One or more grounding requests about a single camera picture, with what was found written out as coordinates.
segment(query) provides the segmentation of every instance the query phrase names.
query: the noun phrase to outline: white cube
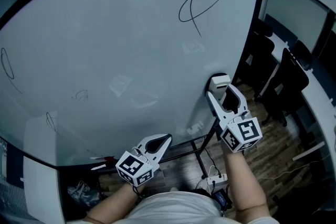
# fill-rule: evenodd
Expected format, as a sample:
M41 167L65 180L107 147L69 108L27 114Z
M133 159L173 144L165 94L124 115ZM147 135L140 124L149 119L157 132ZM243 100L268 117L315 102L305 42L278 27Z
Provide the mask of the white cube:
M115 167L119 175L135 187L154 177L152 165L127 151L121 156Z
M246 150L263 137L257 118L229 123L220 136L232 152Z

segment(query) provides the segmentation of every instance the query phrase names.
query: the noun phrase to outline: black and white square pattern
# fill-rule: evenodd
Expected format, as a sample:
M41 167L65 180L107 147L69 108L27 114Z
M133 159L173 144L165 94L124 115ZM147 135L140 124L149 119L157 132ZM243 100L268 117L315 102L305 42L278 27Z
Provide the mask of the black and white square pattern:
M231 150L234 150L239 145L238 139L230 132L229 129L225 131L223 138Z
M127 174L125 174L123 171L120 171L120 170L119 170L119 174L123 179L125 179L129 183L133 184L133 178L132 177L128 176Z
M258 140L246 143L246 144L242 145L239 150L242 151L242 150L245 150L245 149L247 149L249 147L252 147L257 141Z
M244 141L259 136L258 130L254 125L253 121L245 121L238 123L238 127L241 132L241 135L243 136Z
M151 179L152 176L152 170L149 170L147 173L144 173L142 176L139 176L137 178L138 185L144 183L145 181Z
M121 169L134 176L137 171L140 170L143 163L132 156L128 156L122 163L119 165Z

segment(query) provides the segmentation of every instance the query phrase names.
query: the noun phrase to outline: desk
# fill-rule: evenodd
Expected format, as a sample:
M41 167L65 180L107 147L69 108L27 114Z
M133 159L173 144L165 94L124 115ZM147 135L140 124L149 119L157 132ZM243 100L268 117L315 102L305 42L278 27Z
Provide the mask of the desk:
M273 33L270 40L274 43L274 50L272 56L277 61L277 66L274 69L271 77L267 81L265 87L261 91L260 95L263 95L265 89L267 88L270 79L275 75L281 63L282 51L285 48L289 48L287 43L283 42L276 34ZM325 93L321 84L318 82L316 77L312 73L312 69L304 71L309 79L307 87L305 87L301 94L306 101L310 111L315 117L316 122L319 124L321 132L324 136L325 143L329 149L330 156L332 159L334 179L336 171L336 151L335 151L335 141L336 135L334 133L334 128L336 126L336 109L333 107L331 100Z

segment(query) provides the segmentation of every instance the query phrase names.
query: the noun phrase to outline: person's left arm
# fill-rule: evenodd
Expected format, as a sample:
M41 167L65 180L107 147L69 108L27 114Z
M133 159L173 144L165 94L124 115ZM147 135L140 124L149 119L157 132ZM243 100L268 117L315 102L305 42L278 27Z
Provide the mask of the person's left arm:
M144 185L137 188L139 193L144 189ZM114 223L127 215L137 199L138 196L133 191L133 186L124 184L116 193L93 207L84 221L93 224Z

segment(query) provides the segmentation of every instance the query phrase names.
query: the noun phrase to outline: shoe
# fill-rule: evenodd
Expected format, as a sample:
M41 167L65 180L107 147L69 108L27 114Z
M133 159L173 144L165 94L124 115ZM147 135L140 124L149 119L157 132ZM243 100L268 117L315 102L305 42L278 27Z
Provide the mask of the shoe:
M207 179L202 179L197 183L196 189L199 189L199 188L205 190L207 193L209 193L209 195L211 195L211 191L210 191L210 187L208 185Z
M171 189L170 189L170 193L172 193L172 192L174 192L174 191L179 191L179 189L178 188L176 188L176 187L172 187Z

